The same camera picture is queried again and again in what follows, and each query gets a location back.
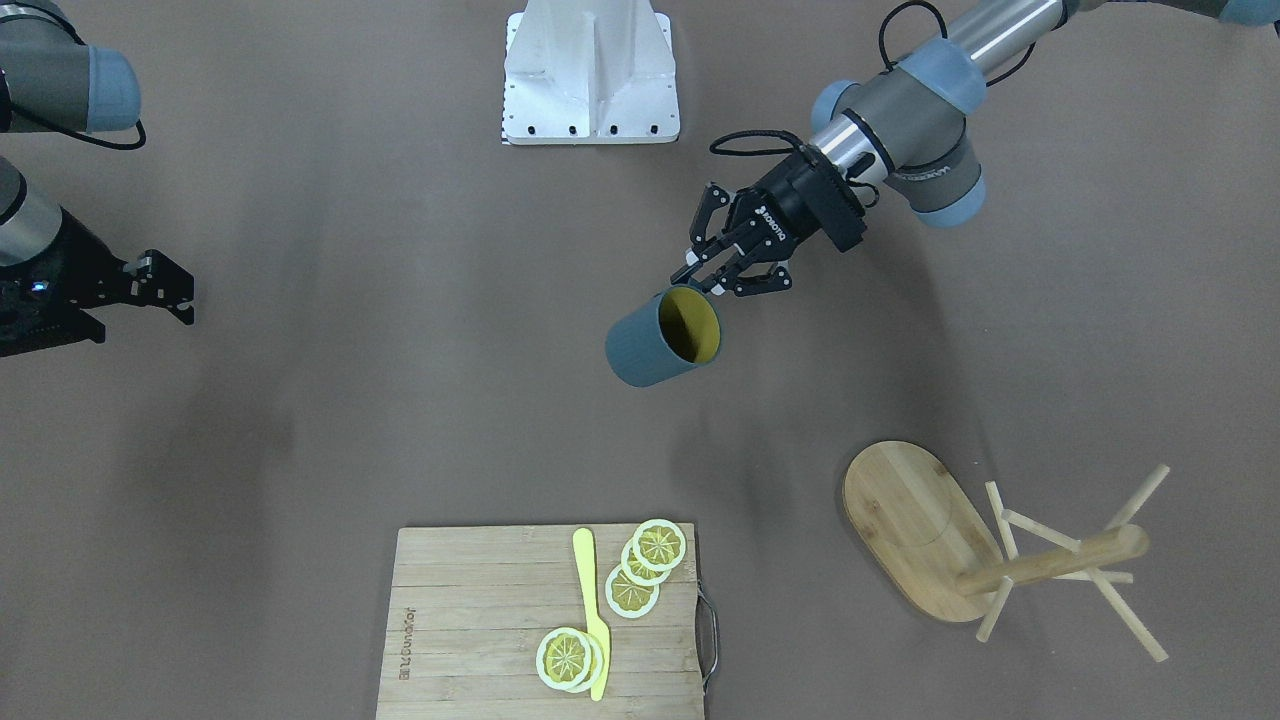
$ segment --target wooden base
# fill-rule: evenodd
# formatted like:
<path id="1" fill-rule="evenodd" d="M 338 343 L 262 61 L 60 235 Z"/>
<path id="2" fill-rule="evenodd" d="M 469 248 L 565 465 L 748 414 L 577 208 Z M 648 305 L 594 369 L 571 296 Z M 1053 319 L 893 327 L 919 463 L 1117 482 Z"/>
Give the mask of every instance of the wooden base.
<path id="1" fill-rule="evenodd" d="M 965 597 L 956 578 L 1004 559 L 937 457 L 908 442 L 876 443 L 849 465 L 844 500 L 854 529 L 911 605 L 948 623 L 987 614 L 995 594 Z"/>

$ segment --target wooden post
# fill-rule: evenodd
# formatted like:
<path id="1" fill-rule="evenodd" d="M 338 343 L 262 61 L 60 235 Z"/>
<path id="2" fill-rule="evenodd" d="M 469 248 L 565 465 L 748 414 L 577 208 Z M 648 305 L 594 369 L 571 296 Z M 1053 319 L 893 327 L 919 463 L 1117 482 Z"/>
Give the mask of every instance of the wooden post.
<path id="1" fill-rule="evenodd" d="M 965 573 L 956 578 L 956 591 L 963 596 L 974 596 L 995 592 L 1005 577 L 1012 579 L 1015 585 L 1025 585 L 1078 570 L 1101 568 L 1138 557 L 1147 552 L 1149 544 L 1146 530 L 1138 525 L 1120 525 L 1083 541 L 1076 552 L 1051 550 Z"/>

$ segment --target lemon slice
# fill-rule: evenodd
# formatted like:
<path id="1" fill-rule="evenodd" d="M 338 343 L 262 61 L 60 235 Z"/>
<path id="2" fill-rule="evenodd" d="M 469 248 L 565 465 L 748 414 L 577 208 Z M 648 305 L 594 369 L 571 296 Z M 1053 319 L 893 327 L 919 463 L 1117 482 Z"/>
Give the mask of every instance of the lemon slice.
<path id="1" fill-rule="evenodd" d="M 564 691 L 567 693 L 577 694 L 591 689 L 595 680 L 600 679 L 600 671 L 604 670 L 604 648 L 600 647 L 600 641 L 595 639 L 595 635 L 590 633 L 582 634 L 586 635 L 586 642 L 591 646 L 591 671 L 586 674 L 585 680 Z"/>
<path id="2" fill-rule="evenodd" d="M 645 568 L 640 564 L 640 559 L 631 551 L 634 547 L 635 544 L 631 541 L 627 541 L 627 544 L 622 546 L 622 574 L 630 578 L 632 583 L 646 588 L 667 582 L 667 578 L 671 577 L 671 570 L 658 573 Z"/>
<path id="3" fill-rule="evenodd" d="M 671 520 L 641 523 L 631 544 L 636 562 L 654 573 L 666 573 L 685 559 L 685 533 Z"/>
<path id="4" fill-rule="evenodd" d="M 609 579 L 604 580 L 608 592 L 604 600 L 622 618 L 635 620 L 644 618 L 658 602 L 658 585 L 646 587 L 635 584 L 631 578 L 622 574 L 622 565 L 609 573 Z"/>
<path id="5" fill-rule="evenodd" d="M 548 688 L 577 687 L 591 670 L 591 642 L 573 628 L 557 628 L 538 646 L 538 676 Z"/>

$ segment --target cutting board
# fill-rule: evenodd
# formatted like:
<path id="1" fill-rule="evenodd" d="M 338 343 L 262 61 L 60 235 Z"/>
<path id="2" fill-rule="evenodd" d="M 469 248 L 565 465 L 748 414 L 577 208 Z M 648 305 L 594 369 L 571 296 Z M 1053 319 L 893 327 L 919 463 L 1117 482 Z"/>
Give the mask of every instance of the cutting board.
<path id="1" fill-rule="evenodd" d="M 604 580 L 637 525 L 402 529 L 378 720 L 703 720 L 694 525 L 680 525 L 689 550 L 648 615 L 620 618 L 604 600 Z M 553 691 L 535 670 L 543 635 L 586 629 L 577 528 L 595 533 L 600 618 L 613 635 L 600 702 Z"/>

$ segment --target blue cup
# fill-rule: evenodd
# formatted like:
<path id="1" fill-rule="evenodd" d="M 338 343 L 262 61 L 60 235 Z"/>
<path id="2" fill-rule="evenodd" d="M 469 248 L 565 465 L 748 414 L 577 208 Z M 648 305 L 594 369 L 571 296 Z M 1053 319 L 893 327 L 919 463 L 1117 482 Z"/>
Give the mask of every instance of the blue cup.
<path id="1" fill-rule="evenodd" d="M 700 290 L 675 286 L 618 320 L 604 341 L 604 355 L 622 382 L 649 387 L 709 365 L 719 347 L 716 307 Z"/>

